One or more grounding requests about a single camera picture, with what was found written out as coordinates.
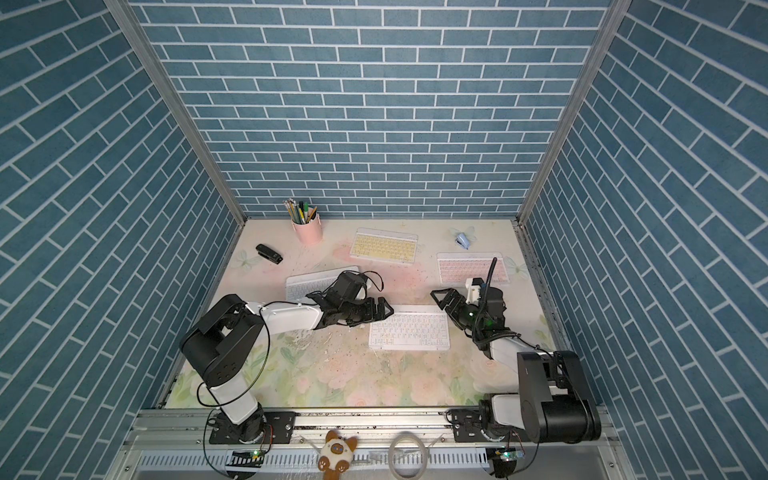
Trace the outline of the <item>pink keyboard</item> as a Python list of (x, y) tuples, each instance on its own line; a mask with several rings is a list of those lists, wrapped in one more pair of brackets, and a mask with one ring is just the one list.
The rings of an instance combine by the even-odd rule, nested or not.
[(463, 285), (470, 278), (482, 277), (485, 279), (494, 258), (497, 259), (497, 263), (492, 284), (508, 285), (510, 278), (504, 264), (504, 257), (501, 253), (496, 252), (438, 253), (437, 265), (440, 282), (443, 285)]

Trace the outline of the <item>white keyboard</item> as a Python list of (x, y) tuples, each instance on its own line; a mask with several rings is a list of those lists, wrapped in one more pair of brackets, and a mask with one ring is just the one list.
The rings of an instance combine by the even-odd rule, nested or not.
[(329, 287), (343, 271), (358, 272), (358, 266), (347, 266), (314, 273), (295, 275), (285, 281), (285, 299), (289, 302), (302, 301), (309, 293), (323, 291)]
[(436, 306), (398, 305), (387, 319), (372, 323), (369, 347), (391, 351), (447, 351), (447, 315)]

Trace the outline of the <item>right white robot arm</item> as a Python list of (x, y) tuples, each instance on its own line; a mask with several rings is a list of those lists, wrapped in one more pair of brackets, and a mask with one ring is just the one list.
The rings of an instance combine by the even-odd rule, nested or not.
[(515, 393), (488, 394), (480, 401), (480, 430), (488, 435), (522, 432), (536, 444), (600, 438), (602, 424), (578, 356), (548, 351), (509, 328), (500, 289), (472, 284), (467, 295), (446, 288), (430, 296), (481, 353), (517, 373)]

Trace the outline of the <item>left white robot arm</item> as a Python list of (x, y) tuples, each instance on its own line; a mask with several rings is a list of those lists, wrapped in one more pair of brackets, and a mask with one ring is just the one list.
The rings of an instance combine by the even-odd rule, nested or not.
[(394, 308), (383, 297), (313, 292), (299, 302), (249, 304), (236, 294), (222, 297), (182, 337), (180, 350), (214, 398), (229, 423), (256, 427), (261, 422), (259, 402), (242, 374), (250, 352), (264, 334), (313, 331), (332, 325), (357, 326), (383, 321)]

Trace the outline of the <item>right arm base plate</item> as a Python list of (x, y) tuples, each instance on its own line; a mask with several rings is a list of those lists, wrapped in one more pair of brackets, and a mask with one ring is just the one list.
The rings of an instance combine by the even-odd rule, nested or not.
[(479, 408), (451, 408), (444, 412), (444, 419), (457, 443), (529, 441), (522, 428), (502, 425)]

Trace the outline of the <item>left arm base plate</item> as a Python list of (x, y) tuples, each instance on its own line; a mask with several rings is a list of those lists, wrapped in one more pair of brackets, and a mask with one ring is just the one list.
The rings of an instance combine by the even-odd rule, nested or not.
[(208, 442), (213, 445), (288, 444), (293, 435), (297, 414), (292, 411), (255, 412), (239, 425), (225, 413), (215, 411), (207, 420)]

